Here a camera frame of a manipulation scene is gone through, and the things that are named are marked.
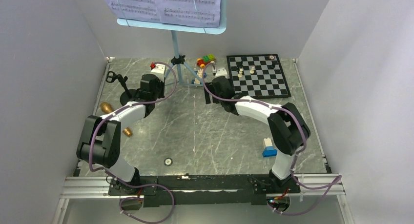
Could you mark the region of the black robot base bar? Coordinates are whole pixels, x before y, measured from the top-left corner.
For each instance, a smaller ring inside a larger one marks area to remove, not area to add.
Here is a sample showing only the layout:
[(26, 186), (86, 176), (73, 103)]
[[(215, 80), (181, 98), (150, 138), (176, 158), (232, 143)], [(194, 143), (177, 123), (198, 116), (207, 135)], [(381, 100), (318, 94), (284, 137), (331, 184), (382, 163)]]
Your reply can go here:
[(272, 174), (141, 176), (145, 188), (132, 195), (144, 198), (144, 207), (189, 204), (266, 205), (275, 196), (300, 193), (288, 177), (277, 180)]

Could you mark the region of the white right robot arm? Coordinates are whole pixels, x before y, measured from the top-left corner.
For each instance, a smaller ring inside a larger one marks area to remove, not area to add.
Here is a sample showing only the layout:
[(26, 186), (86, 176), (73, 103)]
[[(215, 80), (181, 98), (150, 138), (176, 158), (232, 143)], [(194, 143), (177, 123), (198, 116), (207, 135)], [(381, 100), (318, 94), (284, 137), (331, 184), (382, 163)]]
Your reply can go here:
[(203, 84), (206, 103), (219, 103), (227, 112), (237, 116), (255, 119), (266, 124), (271, 132), (277, 150), (269, 180), (274, 192), (288, 187), (298, 154), (307, 146), (310, 129), (293, 103), (271, 104), (242, 93), (236, 93), (230, 80), (224, 76), (215, 77)]

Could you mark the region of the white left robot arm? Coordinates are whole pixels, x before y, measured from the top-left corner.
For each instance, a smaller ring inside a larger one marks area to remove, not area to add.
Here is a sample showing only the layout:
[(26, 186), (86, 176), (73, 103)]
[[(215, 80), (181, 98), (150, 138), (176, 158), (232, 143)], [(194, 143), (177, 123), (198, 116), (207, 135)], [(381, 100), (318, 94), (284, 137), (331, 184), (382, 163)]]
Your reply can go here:
[(165, 96), (164, 78), (154, 74), (144, 74), (138, 89), (126, 86), (127, 77), (110, 72), (106, 81), (118, 80), (124, 88), (120, 96), (122, 107), (110, 110), (102, 116), (90, 115), (85, 119), (77, 157), (89, 164), (90, 171), (104, 170), (121, 181), (121, 189), (129, 195), (139, 191), (140, 173), (120, 157), (121, 133), (132, 123), (147, 117), (155, 108), (155, 103)]

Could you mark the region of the gold microphone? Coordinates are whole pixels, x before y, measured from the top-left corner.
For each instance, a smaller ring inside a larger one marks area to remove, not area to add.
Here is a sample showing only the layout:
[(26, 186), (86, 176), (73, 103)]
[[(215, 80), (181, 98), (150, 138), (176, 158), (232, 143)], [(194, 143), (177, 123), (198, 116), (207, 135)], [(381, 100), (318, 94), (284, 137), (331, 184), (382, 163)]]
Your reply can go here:
[[(105, 114), (109, 114), (109, 113), (111, 113), (111, 112), (113, 112), (114, 110), (113, 110), (113, 108), (112, 108), (112, 105), (111, 104), (109, 104), (109, 103), (107, 103), (107, 102), (102, 102), (101, 104), (100, 104), (100, 109), (102, 110), (102, 112), (103, 113), (105, 113)], [(131, 137), (132, 135), (133, 135), (133, 132), (129, 129), (129, 127), (127, 127), (127, 128), (125, 128), (124, 130), (123, 130), (123, 133), (127, 136), (127, 137)]]

